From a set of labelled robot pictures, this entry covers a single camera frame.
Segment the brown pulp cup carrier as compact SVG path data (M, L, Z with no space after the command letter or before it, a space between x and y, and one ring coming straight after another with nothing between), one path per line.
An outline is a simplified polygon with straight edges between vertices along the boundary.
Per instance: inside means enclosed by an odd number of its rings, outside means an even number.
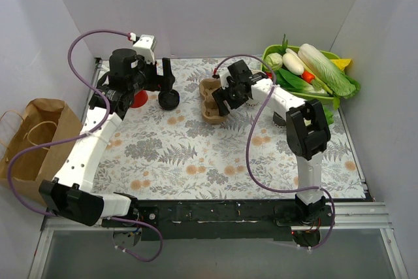
M212 94L221 87L219 79L205 78L200 81L199 93L202 98L201 114L206 123L219 125L226 121L226 116L219 115L219 109Z

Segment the black plastic cup lids stack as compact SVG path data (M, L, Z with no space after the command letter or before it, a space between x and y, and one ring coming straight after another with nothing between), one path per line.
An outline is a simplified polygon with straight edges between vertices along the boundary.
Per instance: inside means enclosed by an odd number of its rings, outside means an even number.
M166 111L174 110L180 104L180 94L176 90L160 91L158 95L159 106Z

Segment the black takeout coffee cup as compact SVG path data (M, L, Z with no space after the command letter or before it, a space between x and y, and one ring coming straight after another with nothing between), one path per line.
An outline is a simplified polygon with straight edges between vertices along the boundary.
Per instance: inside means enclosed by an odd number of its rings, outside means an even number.
M280 131L286 131L286 121L277 112L273 113L272 121Z

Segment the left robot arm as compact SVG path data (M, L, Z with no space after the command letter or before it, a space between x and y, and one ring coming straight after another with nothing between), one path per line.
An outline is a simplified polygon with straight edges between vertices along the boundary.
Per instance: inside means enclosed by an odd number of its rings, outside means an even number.
M89 102L82 138L75 142L54 178L43 180L39 186L40 196L55 215L87 226L112 216L126 227L138 221L134 197L91 190L101 157L139 92L158 92L159 105L166 111L179 105L169 58L162 59L162 67L163 73L158 74L156 62L147 62L143 54L130 48L113 51L109 70L99 77L98 91Z

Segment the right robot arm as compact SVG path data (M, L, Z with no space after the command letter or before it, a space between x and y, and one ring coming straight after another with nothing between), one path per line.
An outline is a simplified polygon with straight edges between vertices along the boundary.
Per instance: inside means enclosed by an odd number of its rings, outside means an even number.
M224 70L216 68L213 77L221 84L212 94L221 116L254 99L285 121L287 144L297 159L298 187L293 190L295 216L303 225L312 224L326 203L321 166L330 130L322 104L317 99L307 101L292 95L276 84L274 76L253 73L243 60Z

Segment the red plastic straw cup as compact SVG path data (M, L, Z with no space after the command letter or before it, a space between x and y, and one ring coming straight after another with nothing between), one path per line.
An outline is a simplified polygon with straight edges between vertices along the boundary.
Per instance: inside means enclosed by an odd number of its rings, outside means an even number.
M131 108L140 108L144 106L148 101L148 94L145 90L142 90L138 92L134 96L133 104L131 105Z

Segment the green bok choy toy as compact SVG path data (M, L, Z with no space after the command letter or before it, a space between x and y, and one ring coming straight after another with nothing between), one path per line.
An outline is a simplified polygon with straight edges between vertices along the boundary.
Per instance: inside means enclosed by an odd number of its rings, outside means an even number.
M299 76L294 75L288 70L279 68L274 71L276 75L276 83L287 91L297 93L315 93L314 87L305 82Z

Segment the green vegetable tray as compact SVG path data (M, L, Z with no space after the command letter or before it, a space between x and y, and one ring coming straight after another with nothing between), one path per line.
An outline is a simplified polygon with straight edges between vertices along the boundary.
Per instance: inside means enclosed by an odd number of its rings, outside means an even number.
M268 54L271 54L271 53L279 53L281 56L283 56L285 54L285 50L282 48L282 45L279 45L279 44L271 45L265 49L263 53L263 60ZM281 68L288 70L284 64L282 65ZM313 74L313 72L309 68L307 68L306 65L304 66L304 70L307 70ZM328 104L328 105L332 103L334 108L338 108L339 102L340 102L339 98L335 96L333 93L329 93L332 90L324 82L320 81L320 79L318 79L316 75L314 76L315 76L315 80L312 81L311 85L314 87L315 93L297 93L297 92L292 92L292 91L288 91L288 92L292 93L293 95L296 95L297 97L301 97L303 99L307 99L307 100L318 99L323 104Z

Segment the orange carrot toy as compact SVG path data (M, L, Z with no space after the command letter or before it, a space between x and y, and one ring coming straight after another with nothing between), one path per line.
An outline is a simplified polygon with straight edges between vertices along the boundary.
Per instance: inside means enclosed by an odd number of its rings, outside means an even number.
M315 80L315 76L314 76L312 73L310 73L309 71L307 71L307 70L305 70L305 71L302 73L301 77L302 77L302 79L303 79L305 82L307 82L307 83L309 83L309 84L311 84L311 83L312 83L312 81L313 81L313 80Z

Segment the floral patterned table mat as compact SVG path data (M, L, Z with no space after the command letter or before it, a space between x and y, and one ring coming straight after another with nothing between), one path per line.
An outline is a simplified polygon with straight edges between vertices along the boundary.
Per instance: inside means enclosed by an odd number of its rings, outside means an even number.
M163 111L156 93L129 110L93 180L95 193L139 199L290 198L298 186L296 157L269 108L250 102L219 125L201 114L199 83L218 59L171 62L178 108Z

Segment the small bok choy toy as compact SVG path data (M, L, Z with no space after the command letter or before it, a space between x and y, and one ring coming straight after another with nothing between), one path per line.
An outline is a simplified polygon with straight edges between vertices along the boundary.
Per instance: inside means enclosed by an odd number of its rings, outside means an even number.
M331 125L334 123L334 112L329 109L328 107L323 107L324 113L325 113L325 117L326 117L326 121L327 121L327 125Z

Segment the napa cabbage toy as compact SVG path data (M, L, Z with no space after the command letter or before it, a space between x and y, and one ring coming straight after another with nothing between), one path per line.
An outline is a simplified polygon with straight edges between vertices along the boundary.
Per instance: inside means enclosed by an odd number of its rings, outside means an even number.
M333 94L348 99L360 91L361 85L356 80L342 72L314 46L303 44L298 50L298 56Z

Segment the yellow pepper toy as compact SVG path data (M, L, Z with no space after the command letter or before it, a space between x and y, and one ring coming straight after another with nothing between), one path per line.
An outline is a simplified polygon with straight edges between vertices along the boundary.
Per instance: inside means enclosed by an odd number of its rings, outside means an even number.
M332 59L331 62L339 68L342 72L345 71L346 67L348 67L351 63L351 59Z

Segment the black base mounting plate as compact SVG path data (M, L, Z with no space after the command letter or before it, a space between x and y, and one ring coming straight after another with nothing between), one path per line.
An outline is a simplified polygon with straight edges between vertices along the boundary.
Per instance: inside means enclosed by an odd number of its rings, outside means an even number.
M165 240L272 239L291 241L292 227L328 227L331 207L305 215L294 200L135 201L124 222L103 220L103 227L134 229L133 220L156 227Z

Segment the aluminium frame rail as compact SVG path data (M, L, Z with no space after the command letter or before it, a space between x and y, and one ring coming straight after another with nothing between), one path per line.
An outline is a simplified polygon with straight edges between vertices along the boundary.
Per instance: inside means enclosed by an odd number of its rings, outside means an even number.
M342 199L291 241L165 240L160 231L45 219L31 278L407 278L384 203Z

